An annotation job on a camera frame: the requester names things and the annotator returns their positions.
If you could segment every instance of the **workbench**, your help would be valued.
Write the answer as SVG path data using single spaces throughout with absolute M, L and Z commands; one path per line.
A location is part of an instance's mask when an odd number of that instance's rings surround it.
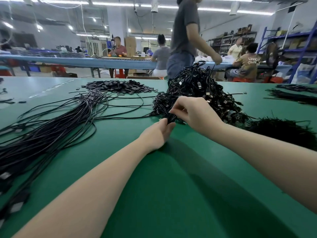
M 27 61 L 43 62 L 43 63 L 53 63 L 65 66 L 81 67 L 81 68 L 91 68 L 92 76 L 93 68 L 97 68 L 98 76 L 100 77 L 99 68 L 116 68 L 116 69 L 155 69 L 156 62 L 150 61 L 135 61 L 135 60 L 108 60 L 108 59 L 95 59 L 95 58 L 53 58 L 53 57 L 31 57 L 31 56 L 20 56 L 20 55 L 0 55 L 0 60 L 4 59 L 17 59 L 23 62 L 23 65 L 27 65 Z M 215 66 L 214 62 L 206 62 L 202 68 L 213 68 Z M 215 66 L 215 70 L 224 69 L 231 67 L 229 63 L 221 63 Z M 267 67 L 266 64 L 260 64 L 259 68 Z M 286 74 L 291 69 L 290 65 L 279 65 L 276 70 Z
M 2 86 L 11 77 L 4 78 Z M 59 81 L 61 85 L 46 91 L 45 95 L 1 109 L 0 128 L 14 123 L 20 114 L 37 105 L 73 97 L 75 93 L 69 92 L 90 81 L 93 79 L 73 79 L 64 84 Z M 167 90 L 165 80 L 138 81 L 158 91 Z M 311 120 L 310 126 L 317 131 L 316 107 L 263 99 L 268 97 L 265 89 L 273 88 L 275 84 L 219 83 L 226 93 L 247 92 L 234 98 L 244 104 L 242 109 L 249 116 Z M 140 95 L 155 96 L 156 93 Z M 145 104 L 153 102 L 152 98 L 144 100 Z M 141 103 L 139 99 L 110 101 L 112 105 Z M 113 107 L 106 112 L 119 113 L 129 109 Z M 122 116 L 142 116 L 151 110 L 151 106 L 146 106 Z M 11 237 L 62 191 L 135 140 L 158 119 L 96 121 L 97 132 L 92 138 L 60 152 L 33 183 L 28 203 L 4 223 L 0 236 Z M 0 197 L 0 205 L 13 191 L 11 189 Z M 177 124 L 167 144 L 147 155 L 137 166 L 101 237 L 315 238 L 316 224 L 316 214 L 283 193 L 237 154 L 208 140 L 188 125 Z

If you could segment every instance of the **blue metal rack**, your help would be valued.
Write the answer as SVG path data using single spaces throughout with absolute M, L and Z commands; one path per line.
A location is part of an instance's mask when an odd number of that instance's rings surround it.
M 299 52 L 300 55 L 299 55 L 299 59 L 298 59 L 298 62 L 293 66 L 293 71 L 292 71 L 292 74 L 288 80 L 288 83 L 291 83 L 294 76 L 295 76 L 295 73 L 297 71 L 297 68 L 299 67 L 299 65 L 301 64 L 301 60 L 303 59 L 304 55 L 306 52 L 316 52 L 317 53 L 317 50 L 307 50 L 307 48 L 309 47 L 309 45 L 311 44 L 311 41 L 312 41 L 312 38 L 314 36 L 317 36 L 317 21 L 315 22 L 314 24 L 314 27 L 311 29 L 310 32 L 306 32 L 306 33 L 295 33 L 295 34 L 289 34 L 287 35 L 287 38 L 294 38 L 294 37 L 308 37 L 307 38 L 307 42 L 306 42 L 306 45 L 305 47 L 303 48 L 299 48 L 299 49 L 286 49 L 284 50 L 284 52 Z M 264 28 L 264 32 L 263 32 L 263 35 L 262 35 L 262 39 L 261 39 L 261 42 L 260 42 L 260 47 L 258 49 L 258 52 L 257 54 L 259 54 L 260 51 L 263 51 L 261 50 L 262 47 L 264 47 L 266 44 L 263 44 L 263 41 L 264 40 L 277 40 L 277 39 L 285 39 L 285 35 L 283 36 L 265 36 L 266 32 L 267 31 L 277 31 L 277 30 L 268 30 L 267 27 Z M 310 80 L 310 84 L 313 84 L 317 79 L 317 71 L 315 72 L 315 74 L 312 76 L 311 80 Z

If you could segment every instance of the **black hair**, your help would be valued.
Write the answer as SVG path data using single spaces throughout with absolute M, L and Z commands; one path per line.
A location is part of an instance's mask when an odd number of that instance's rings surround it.
M 249 51 L 249 53 L 255 53 L 257 48 L 258 48 L 259 44 L 258 43 L 250 43 L 248 46 L 247 46 L 247 50 Z
M 159 43 L 160 45 L 164 45 L 164 44 L 166 43 L 166 40 L 165 40 L 165 37 L 164 37 L 163 34 L 159 34 L 159 35 L 158 35 L 158 43 Z
M 182 2 L 183 0 L 177 0 L 176 3 L 177 5 L 180 5 L 180 3 Z

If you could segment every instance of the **ceiling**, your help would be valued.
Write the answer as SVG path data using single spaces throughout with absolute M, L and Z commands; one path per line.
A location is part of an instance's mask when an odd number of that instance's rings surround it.
M 100 2 L 121 2 L 121 3 L 142 3 L 150 4 L 152 0 L 92 0 Z M 252 10 L 263 12 L 274 12 L 277 8 L 277 4 L 284 0 L 271 0 L 270 3 L 259 2 L 242 2 L 240 10 Z M 160 5 L 173 5 L 176 6 L 176 0 L 159 0 Z M 10 16 L 9 2 L 0 2 L 0 13 L 3 20 Z M 60 7 L 76 7 L 77 4 L 54 4 Z M 10 2 L 12 17 L 14 20 L 27 21 L 34 23 L 35 16 L 39 23 L 51 24 L 51 25 L 65 25 L 70 23 L 74 27 L 74 31 L 83 32 L 83 21 L 86 32 L 95 33 L 108 33 L 109 28 L 105 29 L 104 25 L 108 25 L 107 8 L 109 6 L 99 5 L 83 5 L 77 8 L 58 8 L 51 6 L 47 3 L 34 3 L 33 6 L 27 6 L 22 2 Z M 203 0 L 199 3 L 198 7 L 214 7 L 230 9 L 230 1 L 219 0 Z M 144 33 L 164 33 L 168 35 L 171 33 L 169 28 L 173 27 L 173 20 L 175 18 L 176 9 L 163 9 L 159 8 L 158 13 L 151 13 L 150 8 L 137 7 L 138 16 L 133 11 L 133 7 L 122 7 L 122 11 L 125 13 L 128 19 L 129 28 L 133 33 L 142 33 L 141 27 Z M 228 13 L 211 12 L 211 11 L 199 11 L 201 27 L 207 25 L 218 25 L 225 21 L 235 19 L 243 14 L 237 14 L 236 16 L 229 16 Z

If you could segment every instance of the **right hand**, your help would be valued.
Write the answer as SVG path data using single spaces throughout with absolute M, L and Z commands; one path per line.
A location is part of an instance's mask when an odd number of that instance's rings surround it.
M 170 113 L 175 114 L 208 138 L 211 138 L 210 135 L 215 133 L 218 128 L 224 126 L 224 122 L 204 98 L 181 96 L 176 100 Z

